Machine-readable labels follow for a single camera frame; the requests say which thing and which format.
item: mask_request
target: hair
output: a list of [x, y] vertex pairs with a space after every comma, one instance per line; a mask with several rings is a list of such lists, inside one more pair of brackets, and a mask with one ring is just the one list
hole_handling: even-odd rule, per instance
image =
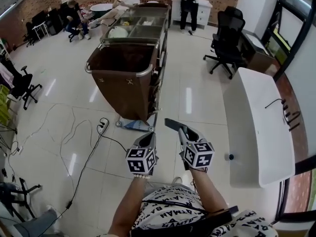
[[75, 6], [76, 4], [77, 4], [77, 2], [75, 0], [68, 0], [67, 1], [67, 5]]

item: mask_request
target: white table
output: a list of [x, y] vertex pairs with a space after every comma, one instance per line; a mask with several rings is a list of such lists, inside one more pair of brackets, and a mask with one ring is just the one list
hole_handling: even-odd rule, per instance
[[36, 35], [38, 36], [39, 40], [40, 40], [40, 37], [39, 37], [39, 34], [38, 34], [39, 28], [43, 32], [44, 36], [45, 36], [45, 32], [44, 32], [43, 28], [45, 29], [45, 31], [47, 33], [47, 36], [49, 36], [48, 31], [47, 31], [47, 26], [46, 26], [45, 22], [43, 22], [43, 23], [39, 24], [38, 26], [34, 26], [33, 29], [32, 29], [32, 30], [34, 30], [36, 32]]
[[232, 187], [260, 188], [295, 173], [291, 132], [273, 78], [239, 68], [224, 93], [231, 161]]
[[[197, 24], [207, 26], [211, 8], [213, 6], [209, 0], [198, 0]], [[171, 23], [173, 21], [181, 21], [181, 0], [172, 0]], [[188, 14], [187, 22], [191, 23], [191, 14]]]

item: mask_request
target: cart wheel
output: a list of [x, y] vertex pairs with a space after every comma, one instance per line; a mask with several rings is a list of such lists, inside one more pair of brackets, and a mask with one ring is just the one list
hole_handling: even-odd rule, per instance
[[118, 122], [115, 123], [115, 125], [116, 125], [117, 127], [122, 127], [122, 122], [121, 122], [121, 121], [118, 121]]
[[155, 131], [155, 127], [154, 127], [154, 126], [148, 127], [148, 131], [149, 131], [149, 132], [154, 132], [154, 131]]

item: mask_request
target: white cabinet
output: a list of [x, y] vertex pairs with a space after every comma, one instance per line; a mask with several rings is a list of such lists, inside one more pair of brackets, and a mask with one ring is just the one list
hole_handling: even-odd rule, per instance
[[[181, 20], [181, 0], [172, 0], [171, 22]], [[208, 0], [198, 1], [197, 24], [205, 27], [213, 6]], [[188, 14], [187, 22], [191, 23], [191, 15]]]

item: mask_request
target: rolling cart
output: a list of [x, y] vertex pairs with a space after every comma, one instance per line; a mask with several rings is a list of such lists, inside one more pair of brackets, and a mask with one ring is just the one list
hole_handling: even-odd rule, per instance
[[85, 65], [120, 115], [117, 127], [155, 131], [167, 60], [169, 6], [139, 4], [101, 37]]

